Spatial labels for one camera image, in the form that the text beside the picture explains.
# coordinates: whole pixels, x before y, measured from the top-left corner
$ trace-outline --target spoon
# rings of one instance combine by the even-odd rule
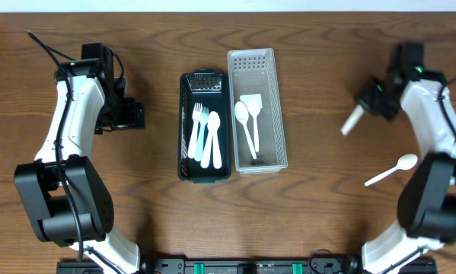
[[[209,121],[207,122],[207,140],[206,146],[204,148],[204,152],[202,153],[202,160],[200,161],[200,166],[202,168],[207,168],[209,166],[209,162],[211,161],[211,145],[214,142],[214,149],[212,157],[214,168],[219,169],[221,168],[221,152],[219,151],[219,142],[218,142],[218,128],[221,125],[221,120],[219,119],[218,113],[215,111],[211,111],[209,114]]]
[[[255,99],[251,99],[248,103],[248,111],[250,112],[251,116],[253,117],[253,134],[255,135],[255,151],[260,151],[260,143],[258,140],[258,123],[257,123],[257,116],[260,114],[260,106],[258,105]]]
[[[246,134],[246,139],[248,140],[248,146],[250,147],[251,156],[253,159],[257,158],[257,154],[255,153],[255,148],[253,147],[253,142],[251,141],[250,132],[246,127],[248,122],[248,118],[250,118],[250,114],[248,113],[248,109],[242,102],[237,102],[234,106],[234,114],[236,116],[236,120],[241,123],[244,127],[244,133]]]
[[[394,171],[397,170],[409,170],[410,168],[414,167],[417,164],[417,156],[416,155],[404,155],[398,159],[397,165],[392,167],[391,169],[385,171],[382,174],[379,174],[369,181],[365,183],[365,186],[369,186],[373,183],[378,182],[379,180],[385,178],[386,176],[392,174]]]

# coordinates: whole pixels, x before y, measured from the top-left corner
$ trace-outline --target white wall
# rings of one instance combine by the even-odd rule
[[[456,0],[0,0],[0,12],[456,11]]]

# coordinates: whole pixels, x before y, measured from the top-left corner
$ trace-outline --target cable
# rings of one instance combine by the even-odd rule
[[[46,46],[46,48],[49,49],[52,53],[56,53],[56,54],[60,55],[61,57],[65,58],[65,59],[69,59],[70,61],[75,61],[75,59],[73,59],[72,57],[67,56],[67,55],[61,53],[60,51],[58,51],[58,50],[52,48],[51,46]]]
[[[78,211],[77,211],[77,206],[75,204],[74,197],[72,196],[72,193],[70,192],[68,182],[65,180],[65,172],[62,168],[61,165],[61,157],[60,157],[60,152],[62,151],[62,132],[63,132],[63,127],[65,125],[65,119],[67,117],[67,113],[69,112],[70,108],[70,103],[72,101],[72,89],[70,88],[70,82],[69,78],[67,77],[67,72],[65,69],[62,67],[60,64],[59,60],[52,54],[50,51],[49,47],[45,45],[38,37],[35,36],[31,31],[28,31],[28,36],[38,43],[44,50],[45,52],[50,56],[50,58],[54,61],[54,63],[57,65],[57,67],[60,69],[60,71],[63,73],[65,76],[65,84],[67,85],[67,101],[65,102],[65,107],[62,113],[62,118],[60,119],[59,123],[59,128],[57,129],[57,136],[54,141],[55,145],[55,158],[56,158],[56,164],[57,164],[57,175],[59,176],[60,182],[62,182],[63,189],[65,191],[65,195],[67,196],[67,200],[69,201],[69,206],[70,209],[72,210],[72,215],[74,216],[74,221],[75,221],[75,227],[77,228],[77,238],[78,238],[78,255],[77,255],[77,261],[81,262],[82,258],[84,256],[84,242],[82,239],[82,227],[81,227],[81,222],[78,217]]]
[[[113,51],[111,51],[113,53],[113,56],[116,57],[116,60],[118,60],[118,63],[120,64],[120,67],[121,67],[121,75],[118,77],[117,80],[114,81],[114,87],[117,88],[118,84],[121,83],[121,81],[123,81],[123,77],[124,77],[124,67],[123,67],[123,64],[121,63],[121,59],[120,57],[114,53]]]
[[[388,274],[390,271],[396,269],[397,267],[403,265],[404,263],[406,263],[408,260],[412,259],[413,256],[417,255],[420,253],[419,256],[423,255],[425,252],[424,250],[429,250],[430,248],[428,247],[419,247],[417,248],[416,251],[412,252],[411,254],[405,256],[402,260],[398,261],[397,264],[395,265],[391,265],[389,268],[387,268],[386,270],[384,270],[381,274]]]
[[[320,253],[321,251],[324,251],[324,252],[326,252],[326,253],[329,253],[329,254],[333,255],[333,256],[334,256],[334,259],[336,259],[336,260],[338,261],[338,263],[340,263],[341,269],[343,269],[343,267],[344,267],[344,262],[343,262],[341,259],[337,258],[336,255],[334,255],[334,253],[330,252],[329,250],[324,249],[324,248],[320,248],[320,249],[314,251],[314,252],[311,254],[311,256],[309,257],[309,267],[311,268],[312,271],[314,271],[316,274],[323,274],[323,273],[317,271],[317,269],[315,269],[315,268],[312,266],[312,259],[314,258],[314,256],[315,256],[317,253]]]
[[[94,250],[93,247],[88,247],[85,249],[86,252],[89,252],[89,254],[94,254],[101,262],[103,262],[103,264],[105,264],[106,266],[109,266],[114,272],[118,273],[118,274],[122,274],[115,266],[113,266],[112,263],[108,262],[106,259],[104,259],[104,257],[99,253],[97,252],[96,250]]]
[[[442,96],[444,89],[446,89],[447,86],[449,86],[450,84],[453,84],[455,82],[456,82],[456,77],[454,77],[453,79],[451,79],[449,81],[446,81],[446,83],[441,86],[441,89],[439,89],[439,92],[438,92],[438,102],[439,102],[439,107],[441,108],[442,115],[444,116],[446,123],[448,124],[449,128],[453,132],[454,138],[456,139],[456,128],[454,127],[451,119],[449,118],[448,112],[445,109],[445,106],[444,106],[445,98]]]

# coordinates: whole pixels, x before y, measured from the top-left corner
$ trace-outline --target green tape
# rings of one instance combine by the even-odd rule
[[[203,263],[194,264],[194,274],[204,274],[204,264]]]
[[[294,270],[294,274],[303,274],[304,273],[304,271],[302,270],[301,263],[292,264],[292,269]]]

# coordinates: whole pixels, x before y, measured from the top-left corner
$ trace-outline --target black plastic bin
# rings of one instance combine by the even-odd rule
[[[186,73],[180,77],[179,107],[179,161],[178,176],[181,180],[194,183],[214,183],[231,176],[231,111],[229,100],[228,77],[213,69],[196,69],[194,73]],[[222,167],[215,169],[211,161],[207,168],[200,162],[187,157],[187,149],[192,134],[194,121],[192,112],[195,103],[201,103],[210,111],[216,111],[221,120],[218,129],[219,150]],[[204,144],[207,139],[207,127]]]

